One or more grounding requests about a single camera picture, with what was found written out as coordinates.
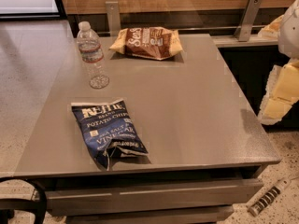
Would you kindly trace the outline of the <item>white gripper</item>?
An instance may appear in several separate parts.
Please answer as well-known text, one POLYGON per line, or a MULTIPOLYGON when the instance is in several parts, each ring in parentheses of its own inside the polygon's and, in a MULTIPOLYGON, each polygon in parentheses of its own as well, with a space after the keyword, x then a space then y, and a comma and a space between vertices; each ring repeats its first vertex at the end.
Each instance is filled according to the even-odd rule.
POLYGON ((274 125, 299 101, 299 0, 262 28, 258 37, 278 39, 279 52, 291 58, 283 66, 273 66, 260 104, 258 120, 263 125, 274 125))

